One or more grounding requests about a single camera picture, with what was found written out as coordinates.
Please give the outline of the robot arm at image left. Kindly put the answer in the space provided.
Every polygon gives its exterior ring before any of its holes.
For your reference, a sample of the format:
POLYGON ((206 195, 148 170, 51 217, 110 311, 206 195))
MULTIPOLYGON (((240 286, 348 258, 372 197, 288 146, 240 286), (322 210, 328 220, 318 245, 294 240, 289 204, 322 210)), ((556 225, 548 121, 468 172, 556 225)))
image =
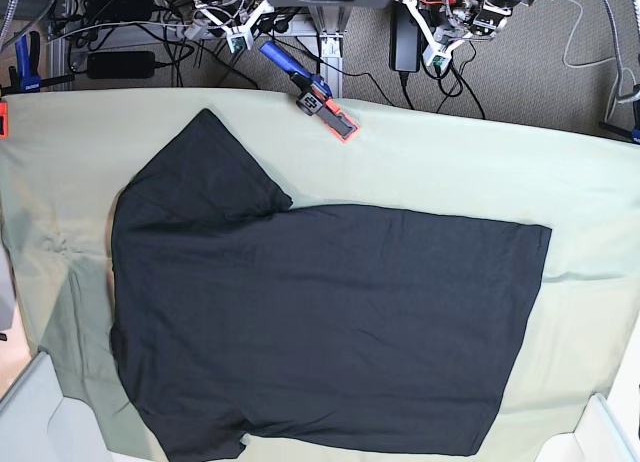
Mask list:
POLYGON ((246 32, 275 8, 267 0, 192 0, 194 19, 226 34, 246 32))

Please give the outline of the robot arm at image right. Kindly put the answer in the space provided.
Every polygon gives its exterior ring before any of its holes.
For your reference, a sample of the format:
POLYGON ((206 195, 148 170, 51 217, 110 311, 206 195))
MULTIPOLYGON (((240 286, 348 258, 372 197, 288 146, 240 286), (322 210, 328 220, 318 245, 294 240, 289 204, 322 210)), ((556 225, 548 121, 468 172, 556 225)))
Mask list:
POLYGON ((427 46, 443 53, 465 41, 489 41, 515 7, 536 0, 394 0, 420 28, 427 46))

